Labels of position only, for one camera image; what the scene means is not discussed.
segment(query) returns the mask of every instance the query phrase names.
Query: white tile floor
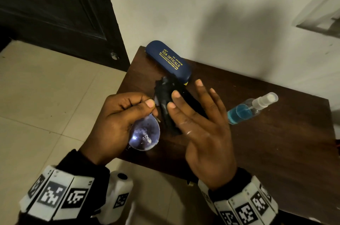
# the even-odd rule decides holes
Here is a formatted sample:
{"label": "white tile floor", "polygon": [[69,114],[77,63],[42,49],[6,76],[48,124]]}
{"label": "white tile floor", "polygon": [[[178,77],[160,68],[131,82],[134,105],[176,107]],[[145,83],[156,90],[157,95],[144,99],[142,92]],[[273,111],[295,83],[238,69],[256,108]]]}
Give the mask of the white tile floor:
{"label": "white tile floor", "polygon": [[[0,53],[0,217],[14,224],[19,200],[41,170],[78,149],[104,99],[125,72],[20,41]],[[197,187],[119,159],[107,167],[134,179],[117,224],[133,204],[131,224],[210,224],[212,213]]]}

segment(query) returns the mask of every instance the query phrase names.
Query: door panel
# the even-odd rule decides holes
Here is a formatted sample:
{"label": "door panel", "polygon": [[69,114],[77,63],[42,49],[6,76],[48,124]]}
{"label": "door panel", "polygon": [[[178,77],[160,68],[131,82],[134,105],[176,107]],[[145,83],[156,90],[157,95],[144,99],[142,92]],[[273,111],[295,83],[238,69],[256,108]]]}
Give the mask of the door panel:
{"label": "door panel", "polygon": [[0,0],[0,25],[22,41],[124,71],[130,66],[110,0]]}

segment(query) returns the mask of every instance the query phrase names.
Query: wooden table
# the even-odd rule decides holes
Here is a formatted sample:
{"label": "wooden table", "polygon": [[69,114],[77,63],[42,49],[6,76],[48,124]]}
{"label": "wooden table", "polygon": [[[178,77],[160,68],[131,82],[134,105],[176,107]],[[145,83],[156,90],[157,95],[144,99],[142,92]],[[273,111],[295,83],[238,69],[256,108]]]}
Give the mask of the wooden table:
{"label": "wooden table", "polygon": [[[275,92],[279,101],[251,120],[231,126],[236,160],[256,175],[281,210],[313,217],[326,224],[340,222],[340,159],[329,102],[243,75],[188,60],[193,81],[214,88],[227,109],[248,98]],[[155,81],[166,73],[140,47],[117,93],[154,94]],[[185,180],[195,176],[185,161],[188,140],[172,137],[161,125],[159,143],[150,151],[124,151],[120,158]]]}

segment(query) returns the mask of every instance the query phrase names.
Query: fingernail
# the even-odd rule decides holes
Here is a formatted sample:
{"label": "fingernail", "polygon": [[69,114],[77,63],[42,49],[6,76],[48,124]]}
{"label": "fingernail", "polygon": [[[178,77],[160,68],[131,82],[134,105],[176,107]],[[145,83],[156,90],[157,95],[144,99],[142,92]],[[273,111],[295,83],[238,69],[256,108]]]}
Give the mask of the fingernail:
{"label": "fingernail", "polygon": [[179,93],[178,91],[176,91],[176,90],[172,92],[172,95],[173,95],[175,98],[181,97],[180,93]]}
{"label": "fingernail", "polygon": [[200,79],[197,79],[196,80],[196,85],[203,86],[203,83],[202,83],[202,81]]}
{"label": "fingernail", "polygon": [[147,104],[149,108],[152,108],[155,106],[155,102],[153,101],[153,99],[148,99],[145,101],[145,103]]}
{"label": "fingernail", "polygon": [[174,109],[174,108],[176,108],[176,105],[173,102],[169,102],[168,107],[171,108],[171,109]]}

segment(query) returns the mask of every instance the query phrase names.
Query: clear plastic spray bottle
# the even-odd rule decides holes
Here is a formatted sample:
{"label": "clear plastic spray bottle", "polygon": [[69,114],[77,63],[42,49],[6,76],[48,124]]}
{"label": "clear plastic spray bottle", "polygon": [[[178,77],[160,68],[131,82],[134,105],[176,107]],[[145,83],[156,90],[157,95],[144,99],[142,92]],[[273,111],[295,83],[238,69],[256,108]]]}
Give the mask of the clear plastic spray bottle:
{"label": "clear plastic spray bottle", "polygon": [[278,96],[273,92],[270,92],[257,99],[248,99],[228,111],[229,124],[234,125],[240,123],[243,120],[257,116],[261,113],[262,109],[277,101]]}

